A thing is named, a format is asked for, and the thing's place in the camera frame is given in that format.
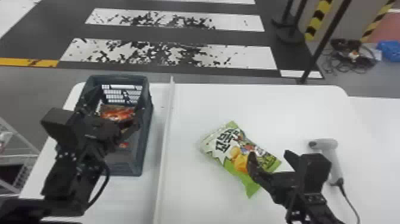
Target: black pole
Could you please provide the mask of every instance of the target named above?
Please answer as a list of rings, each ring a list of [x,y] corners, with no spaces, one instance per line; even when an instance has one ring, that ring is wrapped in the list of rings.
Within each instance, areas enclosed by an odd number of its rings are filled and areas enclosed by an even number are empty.
[[[283,12],[283,15],[282,15],[282,23],[285,23],[286,20],[288,20],[288,16],[289,16],[289,13],[290,13],[290,9],[292,8],[293,1],[294,0],[289,0],[287,2],[285,11]]]
[[[305,8],[306,4],[307,4],[307,0],[301,0],[299,8],[297,9],[297,13],[296,13],[296,16],[295,16],[295,24],[293,25],[292,28],[290,28],[290,32],[289,32],[289,36],[290,37],[292,37],[296,32],[296,29],[297,29],[297,27],[299,25],[299,21],[300,21],[301,15],[303,14],[303,11],[304,11],[304,8]]]
[[[304,71],[303,76],[301,76],[300,79],[297,80],[297,84],[305,84],[305,81],[307,80],[308,76],[311,73],[311,70],[313,69],[314,65],[317,63],[318,58],[321,56],[325,46],[327,45],[329,39],[331,38],[333,32],[335,31],[336,27],[338,26],[339,22],[341,21],[343,15],[346,13],[347,8],[349,7],[350,3],[352,0],[343,0],[342,5],[340,5],[340,8],[338,9],[335,17],[333,18],[332,22],[330,23],[328,30],[326,31],[324,38],[318,45],[317,50],[315,51],[314,55],[311,58],[311,62],[308,66],[308,68]]]

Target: yellow tape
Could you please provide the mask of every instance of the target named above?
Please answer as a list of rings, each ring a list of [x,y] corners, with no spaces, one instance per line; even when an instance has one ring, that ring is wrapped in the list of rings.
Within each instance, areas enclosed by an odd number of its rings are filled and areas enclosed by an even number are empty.
[[[308,26],[311,26],[311,27],[315,28],[315,30],[318,30],[319,28],[321,28],[321,25],[322,25],[322,22],[319,19],[312,18],[310,25],[308,25]]]
[[[312,41],[314,39],[314,36],[309,33],[304,34],[304,36],[307,41]]]
[[[323,13],[327,13],[330,10],[330,4],[326,1],[322,1],[318,4],[317,10],[320,10]]]
[[[387,12],[389,11],[389,9],[392,8],[393,5],[394,5],[394,3],[391,3],[391,4],[389,4],[389,5],[385,5],[385,6],[379,11],[378,15],[382,15],[382,14],[387,13]]]
[[[375,20],[370,25],[368,25],[368,27],[364,31],[364,34],[362,35],[362,38],[360,39],[361,42],[365,43],[365,42],[368,41],[368,39],[370,38],[371,34],[378,27],[379,23],[381,22],[381,20],[385,16],[385,14],[388,13],[389,9],[391,9],[394,4],[395,4],[395,2],[387,4],[387,5],[384,5],[379,10],[378,15],[376,15],[376,17],[375,17]]]
[[[0,66],[56,67],[58,60],[0,58]]]
[[[310,24],[308,25],[304,34],[305,39],[313,41],[317,31],[321,28],[322,22],[326,15],[329,13],[333,1],[321,0],[317,8],[315,9],[314,17],[311,18]]]

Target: snack bag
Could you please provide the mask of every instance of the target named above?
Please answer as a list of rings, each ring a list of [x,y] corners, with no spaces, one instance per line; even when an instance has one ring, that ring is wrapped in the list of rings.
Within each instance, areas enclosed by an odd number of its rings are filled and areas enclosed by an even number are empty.
[[[207,135],[200,142],[200,149],[217,160],[229,173],[239,177],[250,198],[260,186],[247,173],[247,158],[251,151],[257,155],[257,161],[266,172],[273,172],[281,161],[269,154],[252,141],[235,122],[223,125],[213,133]]]

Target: white barcode scanner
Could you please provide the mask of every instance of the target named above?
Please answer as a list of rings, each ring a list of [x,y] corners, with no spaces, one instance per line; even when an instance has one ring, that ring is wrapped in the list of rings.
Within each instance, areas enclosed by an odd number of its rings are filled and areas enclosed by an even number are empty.
[[[342,169],[340,168],[338,156],[336,155],[336,148],[338,147],[337,140],[333,138],[315,139],[309,142],[308,146],[313,150],[321,150],[322,155],[332,163],[329,183],[336,186],[343,184]]]

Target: blue object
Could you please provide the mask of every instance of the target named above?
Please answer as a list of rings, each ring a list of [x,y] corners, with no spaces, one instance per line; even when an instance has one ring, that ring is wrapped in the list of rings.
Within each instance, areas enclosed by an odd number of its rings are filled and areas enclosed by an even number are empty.
[[[400,62],[400,42],[380,41],[376,49],[382,51],[382,55],[390,61]]]

